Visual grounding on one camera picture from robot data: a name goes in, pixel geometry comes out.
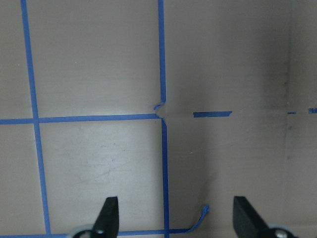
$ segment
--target beige floor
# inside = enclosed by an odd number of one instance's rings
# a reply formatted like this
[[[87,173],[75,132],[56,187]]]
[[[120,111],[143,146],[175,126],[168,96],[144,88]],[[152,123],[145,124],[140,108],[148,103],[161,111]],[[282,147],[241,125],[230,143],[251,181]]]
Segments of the beige floor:
[[[0,238],[45,234],[18,0],[0,7]],[[39,117],[157,113],[168,130],[169,226],[235,237],[234,195],[299,237],[317,230],[317,2],[27,0]],[[193,112],[233,111],[225,118]],[[163,230],[161,119],[41,123],[53,234],[118,195],[120,230]],[[162,238],[164,235],[129,236]]]

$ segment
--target floor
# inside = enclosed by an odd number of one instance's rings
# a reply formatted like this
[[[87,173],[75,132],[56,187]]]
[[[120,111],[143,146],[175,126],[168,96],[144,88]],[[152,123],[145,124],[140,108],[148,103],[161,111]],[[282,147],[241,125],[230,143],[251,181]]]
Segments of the floor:
[[[0,238],[115,195],[121,237],[235,237],[234,195],[316,236],[317,2],[0,4]]]

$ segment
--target screw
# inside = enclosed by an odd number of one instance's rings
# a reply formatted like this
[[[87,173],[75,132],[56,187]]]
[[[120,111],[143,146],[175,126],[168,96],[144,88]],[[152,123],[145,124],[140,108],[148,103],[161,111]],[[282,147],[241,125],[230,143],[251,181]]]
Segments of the screw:
[[[277,238],[287,238],[287,233],[286,233],[286,231],[283,231],[283,230],[276,230],[275,236]]]

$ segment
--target curled blue tape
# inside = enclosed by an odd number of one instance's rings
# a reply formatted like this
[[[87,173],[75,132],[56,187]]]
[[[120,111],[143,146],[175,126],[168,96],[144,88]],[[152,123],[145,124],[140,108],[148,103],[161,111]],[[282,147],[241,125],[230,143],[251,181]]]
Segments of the curled blue tape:
[[[202,210],[202,214],[200,215],[198,222],[195,225],[193,225],[192,228],[189,229],[188,231],[186,231],[185,233],[189,233],[189,232],[192,232],[193,230],[197,229],[200,226],[200,224],[203,222],[203,220],[208,212],[209,212],[209,205],[206,205]]]

